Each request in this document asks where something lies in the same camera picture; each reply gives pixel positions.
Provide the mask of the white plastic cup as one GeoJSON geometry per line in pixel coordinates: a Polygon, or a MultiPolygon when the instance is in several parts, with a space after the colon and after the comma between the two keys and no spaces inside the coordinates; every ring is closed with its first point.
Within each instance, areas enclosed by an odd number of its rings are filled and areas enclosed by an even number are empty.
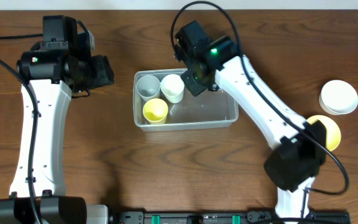
{"type": "Polygon", "coordinates": [[[160,83],[161,91],[171,103],[179,103],[183,99],[185,84],[181,77],[176,74],[169,74],[160,83]]]}

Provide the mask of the grey plastic cup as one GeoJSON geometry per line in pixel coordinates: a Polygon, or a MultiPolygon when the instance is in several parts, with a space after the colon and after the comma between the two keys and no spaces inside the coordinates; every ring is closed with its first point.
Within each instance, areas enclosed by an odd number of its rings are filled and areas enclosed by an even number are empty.
{"type": "Polygon", "coordinates": [[[145,75],[137,81],[136,91],[145,102],[160,98],[160,81],[156,76],[145,75]]]}

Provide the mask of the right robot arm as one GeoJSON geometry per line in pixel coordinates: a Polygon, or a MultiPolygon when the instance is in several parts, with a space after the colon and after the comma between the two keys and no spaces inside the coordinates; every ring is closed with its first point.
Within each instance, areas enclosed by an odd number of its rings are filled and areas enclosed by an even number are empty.
{"type": "Polygon", "coordinates": [[[264,169],[277,186],[275,221],[311,221],[308,193],[326,161],[326,128],[310,124],[288,106],[255,73],[238,40],[213,40],[197,21],[170,34],[175,57],[187,71],[181,75],[193,96],[222,89],[247,113],[272,149],[264,169]]]}

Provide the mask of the yellow plastic cup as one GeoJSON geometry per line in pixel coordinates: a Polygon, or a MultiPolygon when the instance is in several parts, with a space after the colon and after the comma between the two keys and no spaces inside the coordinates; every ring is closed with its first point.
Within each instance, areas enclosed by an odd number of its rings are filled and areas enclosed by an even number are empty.
{"type": "Polygon", "coordinates": [[[145,103],[142,112],[150,124],[165,124],[168,115],[168,105],[164,100],[154,98],[145,103]]]}

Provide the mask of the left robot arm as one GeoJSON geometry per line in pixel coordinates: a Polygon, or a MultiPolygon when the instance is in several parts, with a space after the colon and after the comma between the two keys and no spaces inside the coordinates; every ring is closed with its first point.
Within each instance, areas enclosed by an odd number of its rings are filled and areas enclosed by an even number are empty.
{"type": "Polygon", "coordinates": [[[114,82],[109,60],[92,55],[94,37],[68,16],[45,16],[43,40],[24,52],[14,74],[22,84],[21,147],[0,223],[109,223],[105,205],[66,194],[65,118],[70,101],[114,82]]]}

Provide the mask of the yellow plastic bowl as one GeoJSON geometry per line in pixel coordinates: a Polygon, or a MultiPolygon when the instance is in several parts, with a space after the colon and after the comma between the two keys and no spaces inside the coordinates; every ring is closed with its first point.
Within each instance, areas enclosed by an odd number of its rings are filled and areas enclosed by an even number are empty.
{"type": "Polygon", "coordinates": [[[314,124],[317,121],[322,122],[326,128],[326,148],[332,152],[339,146],[341,142],[341,131],[339,126],[335,123],[334,120],[323,115],[314,115],[307,119],[307,122],[310,124],[314,124]]]}

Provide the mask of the white plastic bowl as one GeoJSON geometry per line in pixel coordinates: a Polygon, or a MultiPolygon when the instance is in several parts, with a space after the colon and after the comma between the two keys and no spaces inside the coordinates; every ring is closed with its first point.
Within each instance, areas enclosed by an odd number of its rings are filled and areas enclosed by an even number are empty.
{"type": "Polygon", "coordinates": [[[319,94],[319,104],[331,115],[349,114],[358,106],[358,94],[348,82],[331,80],[323,85],[319,94]]]}

